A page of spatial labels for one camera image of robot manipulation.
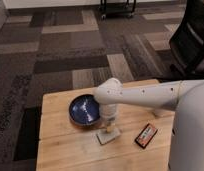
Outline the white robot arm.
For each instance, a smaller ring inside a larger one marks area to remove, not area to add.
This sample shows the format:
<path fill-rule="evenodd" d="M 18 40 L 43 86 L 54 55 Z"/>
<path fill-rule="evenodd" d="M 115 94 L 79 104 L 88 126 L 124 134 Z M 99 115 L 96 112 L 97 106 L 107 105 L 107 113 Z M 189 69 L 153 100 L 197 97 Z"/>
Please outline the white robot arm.
<path fill-rule="evenodd" d="M 204 79 L 123 88 L 110 78 L 94 90 L 101 117 L 116 117 L 117 104 L 174 111 L 168 171 L 204 171 Z"/>

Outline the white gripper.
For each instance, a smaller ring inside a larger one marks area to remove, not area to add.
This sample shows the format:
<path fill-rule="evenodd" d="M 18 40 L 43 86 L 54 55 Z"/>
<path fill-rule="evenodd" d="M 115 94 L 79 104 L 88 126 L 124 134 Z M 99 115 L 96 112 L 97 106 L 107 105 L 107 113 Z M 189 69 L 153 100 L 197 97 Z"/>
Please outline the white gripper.
<path fill-rule="evenodd" d="M 117 116 L 117 104 L 101 105 L 99 108 L 102 121 L 107 124 L 106 132 L 111 133 L 114 129 L 112 122 L 115 121 Z"/>

